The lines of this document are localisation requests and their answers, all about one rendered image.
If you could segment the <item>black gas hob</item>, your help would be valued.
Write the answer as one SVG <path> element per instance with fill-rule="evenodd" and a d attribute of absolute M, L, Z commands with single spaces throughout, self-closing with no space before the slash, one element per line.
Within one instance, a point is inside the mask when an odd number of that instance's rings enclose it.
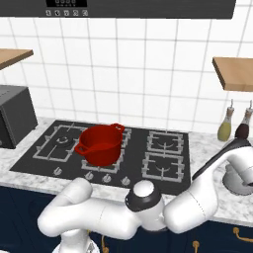
<path fill-rule="evenodd" d="M 14 164 L 14 172 L 73 180 L 85 179 L 91 171 L 93 184 L 131 188 L 139 180 L 149 180 L 161 193 L 177 196 L 191 185 L 189 138 L 184 132 L 161 129 L 126 127 L 123 132 L 121 155 L 110 166 L 96 167 L 74 151 L 88 123 L 55 121 Z M 53 174 L 62 169 L 59 176 Z M 109 174 L 110 183 L 102 178 Z M 123 186 L 121 179 L 130 183 Z"/>

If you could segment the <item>yellow-green oil bottle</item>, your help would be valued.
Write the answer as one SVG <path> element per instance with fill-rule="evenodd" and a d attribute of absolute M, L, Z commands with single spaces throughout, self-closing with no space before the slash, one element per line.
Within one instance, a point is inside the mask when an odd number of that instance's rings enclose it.
<path fill-rule="evenodd" d="M 220 141 L 228 141 L 231 134 L 231 118 L 234 112 L 233 103 L 226 109 L 223 122 L 217 131 L 217 139 Z"/>

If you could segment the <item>dark grey toaster oven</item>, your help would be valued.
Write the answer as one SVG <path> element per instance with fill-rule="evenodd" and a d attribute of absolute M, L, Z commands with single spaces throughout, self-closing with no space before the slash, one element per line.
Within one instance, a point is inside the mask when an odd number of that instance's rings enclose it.
<path fill-rule="evenodd" d="M 0 148 L 15 149 L 37 125 L 29 88 L 0 84 Z"/>

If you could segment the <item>dark brown vinegar bottle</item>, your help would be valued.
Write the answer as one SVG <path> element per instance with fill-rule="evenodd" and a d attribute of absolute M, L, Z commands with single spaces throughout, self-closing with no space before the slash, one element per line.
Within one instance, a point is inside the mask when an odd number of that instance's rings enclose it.
<path fill-rule="evenodd" d="M 235 131 L 235 136 L 239 138 L 244 138 L 247 139 L 249 136 L 249 125 L 250 125 L 250 120 L 251 116 L 253 115 L 253 107 L 250 106 L 245 110 L 245 114 L 243 117 L 243 120 L 241 124 L 237 127 Z"/>

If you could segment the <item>dark grey range hood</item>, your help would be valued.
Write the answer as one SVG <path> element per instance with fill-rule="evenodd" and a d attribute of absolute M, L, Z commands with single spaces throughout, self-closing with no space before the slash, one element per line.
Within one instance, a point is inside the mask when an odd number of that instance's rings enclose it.
<path fill-rule="evenodd" d="M 236 0 L 0 0 L 0 17 L 231 19 Z"/>

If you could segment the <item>navy cupboard door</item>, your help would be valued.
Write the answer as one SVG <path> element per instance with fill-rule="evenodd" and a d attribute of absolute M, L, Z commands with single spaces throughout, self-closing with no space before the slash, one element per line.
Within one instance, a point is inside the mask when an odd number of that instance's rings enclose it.
<path fill-rule="evenodd" d="M 8 253 L 51 253 L 60 237 L 47 237 L 38 218 L 54 195 L 0 186 L 0 250 Z"/>
<path fill-rule="evenodd" d="M 99 253 L 103 253 L 102 234 L 90 232 L 89 235 L 98 245 Z M 105 245 L 109 253 L 187 253 L 187 236 L 174 234 L 168 229 L 151 232 L 140 227 L 129 240 L 105 236 Z"/>

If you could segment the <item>navy drawer front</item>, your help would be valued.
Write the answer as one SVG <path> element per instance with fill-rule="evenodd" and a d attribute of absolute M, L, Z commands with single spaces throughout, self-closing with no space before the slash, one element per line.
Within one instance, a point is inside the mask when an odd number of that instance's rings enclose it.
<path fill-rule="evenodd" d="M 253 242 L 239 239 L 234 225 L 207 221 L 200 227 L 199 253 L 253 253 Z"/>

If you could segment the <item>wooden wall shelf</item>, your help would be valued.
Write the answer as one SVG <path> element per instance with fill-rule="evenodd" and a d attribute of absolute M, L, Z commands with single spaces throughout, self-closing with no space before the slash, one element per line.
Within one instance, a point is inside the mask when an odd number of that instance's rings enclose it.
<path fill-rule="evenodd" d="M 31 49 L 0 48 L 0 70 L 32 56 Z"/>
<path fill-rule="evenodd" d="M 212 65 L 224 90 L 253 92 L 253 58 L 214 57 Z"/>

